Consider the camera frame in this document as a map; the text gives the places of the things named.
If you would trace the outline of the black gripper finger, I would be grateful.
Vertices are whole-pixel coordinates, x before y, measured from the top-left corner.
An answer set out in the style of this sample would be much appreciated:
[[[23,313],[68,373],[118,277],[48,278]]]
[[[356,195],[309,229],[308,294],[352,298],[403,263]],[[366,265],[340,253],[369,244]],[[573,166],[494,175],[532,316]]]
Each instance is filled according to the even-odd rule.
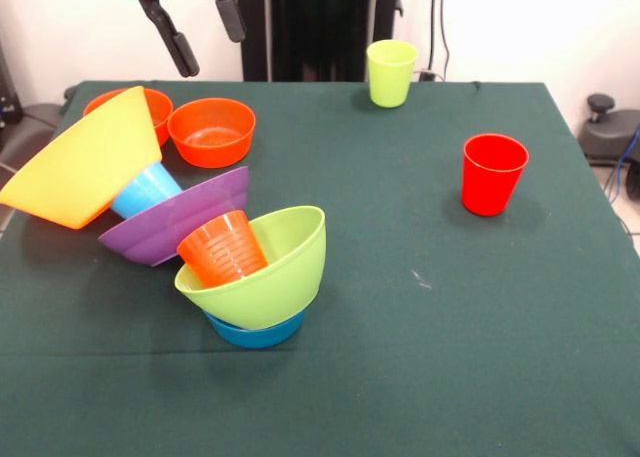
[[[194,77],[199,71],[199,64],[186,39],[179,32],[162,7],[160,0],[138,0],[147,18],[155,25],[164,42],[179,74],[182,77]]]
[[[216,0],[221,21],[232,42],[243,42],[246,38],[246,26],[237,0]]]

